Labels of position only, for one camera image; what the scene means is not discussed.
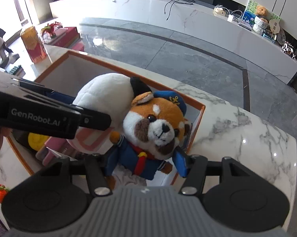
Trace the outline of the fox sailor plush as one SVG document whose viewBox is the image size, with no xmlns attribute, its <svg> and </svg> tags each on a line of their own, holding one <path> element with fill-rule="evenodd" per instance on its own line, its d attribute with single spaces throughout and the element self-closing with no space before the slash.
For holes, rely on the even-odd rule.
<svg viewBox="0 0 297 237">
<path fill-rule="evenodd" d="M 112 150 L 120 160 L 112 175 L 106 177 L 110 188 L 119 185 L 142 185 L 153 180 L 156 172 L 170 174 L 168 159 L 191 130 L 185 119 L 187 106 L 175 91 L 151 91 L 142 80 L 132 77 L 135 97 L 122 124 L 122 133 L 112 131 Z"/>
</svg>

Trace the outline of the yellow round case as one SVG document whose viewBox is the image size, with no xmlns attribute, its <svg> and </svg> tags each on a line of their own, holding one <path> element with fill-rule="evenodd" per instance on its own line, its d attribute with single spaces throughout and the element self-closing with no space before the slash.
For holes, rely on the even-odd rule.
<svg viewBox="0 0 297 237">
<path fill-rule="evenodd" d="M 47 135 L 29 133 L 28 144 L 33 150 L 39 151 L 48 139 L 49 136 Z"/>
</svg>

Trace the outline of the brown teddy bear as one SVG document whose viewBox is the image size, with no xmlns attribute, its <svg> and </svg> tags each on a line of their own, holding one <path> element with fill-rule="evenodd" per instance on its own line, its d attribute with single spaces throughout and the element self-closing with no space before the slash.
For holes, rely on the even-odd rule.
<svg viewBox="0 0 297 237">
<path fill-rule="evenodd" d="M 262 21 L 268 23 L 269 21 L 267 20 L 267 15 L 268 15 L 268 10 L 262 6 L 262 5 L 258 5 L 256 8 L 256 12 L 255 12 L 256 16 L 261 19 Z"/>
</svg>

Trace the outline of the white round plush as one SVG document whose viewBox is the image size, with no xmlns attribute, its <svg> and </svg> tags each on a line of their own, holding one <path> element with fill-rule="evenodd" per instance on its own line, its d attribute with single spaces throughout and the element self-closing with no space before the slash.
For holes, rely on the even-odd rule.
<svg viewBox="0 0 297 237">
<path fill-rule="evenodd" d="M 104 154 L 111 146 L 112 131 L 119 130 L 133 100 L 130 78 L 119 73 L 96 76 L 78 92 L 73 104 L 92 118 L 80 126 L 68 143 L 82 153 Z"/>
</svg>

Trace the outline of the white tv cabinet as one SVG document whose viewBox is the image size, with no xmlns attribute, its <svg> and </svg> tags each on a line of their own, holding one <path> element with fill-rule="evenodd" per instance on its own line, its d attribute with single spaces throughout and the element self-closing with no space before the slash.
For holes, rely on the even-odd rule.
<svg viewBox="0 0 297 237">
<path fill-rule="evenodd" d="M 108 18 L 166 28 L 202 39 L 233 52 L 289 84 L 297 62 L 282 49 L 235 22 L 213 15 L 199 4 L 170 0 L 60 0 L 49 4 L 54 17 Z"/>
</svg>

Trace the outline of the orange red carton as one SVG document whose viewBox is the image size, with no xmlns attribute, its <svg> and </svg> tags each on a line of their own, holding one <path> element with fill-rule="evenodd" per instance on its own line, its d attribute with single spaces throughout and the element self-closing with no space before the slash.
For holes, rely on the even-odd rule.
<svg viewBox="0 0 297 237">
<path fill-rule="evenodd" d="M 23 28 L 20 37 L 33 63 L 43 61 L 47 57 L 45 47 L 34 26 Z"/>
</svg>

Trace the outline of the orange crochet carrot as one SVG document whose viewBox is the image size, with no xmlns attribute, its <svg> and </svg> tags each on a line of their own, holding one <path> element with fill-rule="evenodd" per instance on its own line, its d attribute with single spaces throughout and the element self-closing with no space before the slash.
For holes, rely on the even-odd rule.
<svg viewBox="0 0 297 237">
<path fill-rule="evenodd" d="M 0 204 L 2 204 L 4 197 L 10 191 L 5 185 L 0 184 Z"/>
</svg>

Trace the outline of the pink card wallet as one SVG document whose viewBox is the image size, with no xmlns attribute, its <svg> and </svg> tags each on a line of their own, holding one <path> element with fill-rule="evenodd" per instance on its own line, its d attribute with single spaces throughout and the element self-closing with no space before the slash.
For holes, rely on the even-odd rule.
<svg viewBox="0 0 297 237">
<path fill-rule="evenodd" d="M 50 137 L 36 153 L 36 158 L 43 166 L 47 166 L 55 157 L 70 156 L 73 150 L 66 139 Z"/>
</svg>

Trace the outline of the black keyboard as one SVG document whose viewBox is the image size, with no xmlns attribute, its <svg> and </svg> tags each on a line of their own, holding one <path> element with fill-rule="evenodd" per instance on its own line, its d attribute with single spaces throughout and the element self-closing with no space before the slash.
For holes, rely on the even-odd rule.
<svg viewBox="0 0 297 237">
<path fill-rule="evenodd" d="M 13 68 L 11 68 L 8 73 L 11 75 L 18 75 L 21 71 L 23 70 L 21 65 L 18 66 L 14 66 Z"/>
</svg>

